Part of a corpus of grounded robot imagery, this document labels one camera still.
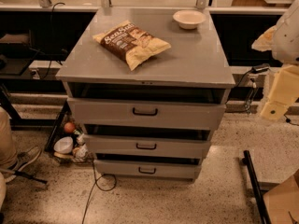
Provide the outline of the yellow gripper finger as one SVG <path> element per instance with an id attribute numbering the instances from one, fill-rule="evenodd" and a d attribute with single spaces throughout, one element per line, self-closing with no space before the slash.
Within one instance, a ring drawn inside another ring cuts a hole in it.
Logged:
<path id="1" fill-rule="evenodd" d="M 261 52 L 271 50 L 273 45 L 273 35 L 276 31 L 276 28 L 276 25 L 268 28 L 252 43 L 251 47 Z"/>
<path id="2" fill-rule="evenodd" d="M 284 64 L 275 74 L 260 113 L 268 120 L 278 120 L 299 98 L 299 66 Z"/>

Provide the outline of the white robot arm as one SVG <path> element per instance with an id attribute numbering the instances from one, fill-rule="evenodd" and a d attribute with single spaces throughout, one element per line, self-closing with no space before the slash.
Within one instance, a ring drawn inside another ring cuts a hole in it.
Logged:
<path id="1" fill-rule="evenodd" d="M 283 63 L 274 74 L 266 102 L 260 111 L 264 119 L 280 119 L 299 98 L 299 0 L 295 0 L 278 19 L 251 45 L 258 51 L 272 52 Z"/>

